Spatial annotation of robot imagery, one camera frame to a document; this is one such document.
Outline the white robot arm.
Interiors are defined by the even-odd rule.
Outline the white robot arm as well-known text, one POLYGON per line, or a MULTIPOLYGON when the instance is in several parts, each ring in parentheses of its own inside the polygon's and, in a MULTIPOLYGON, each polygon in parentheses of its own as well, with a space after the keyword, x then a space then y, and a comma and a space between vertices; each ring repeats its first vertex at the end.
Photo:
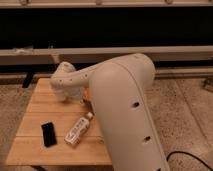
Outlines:
POLYGON ((136 53, 81 70, 62 62, 50 85, 62 101, 80 99, 89 89, 114 171, 170 171, 146 101, 154 78, 152 60, 136 53))

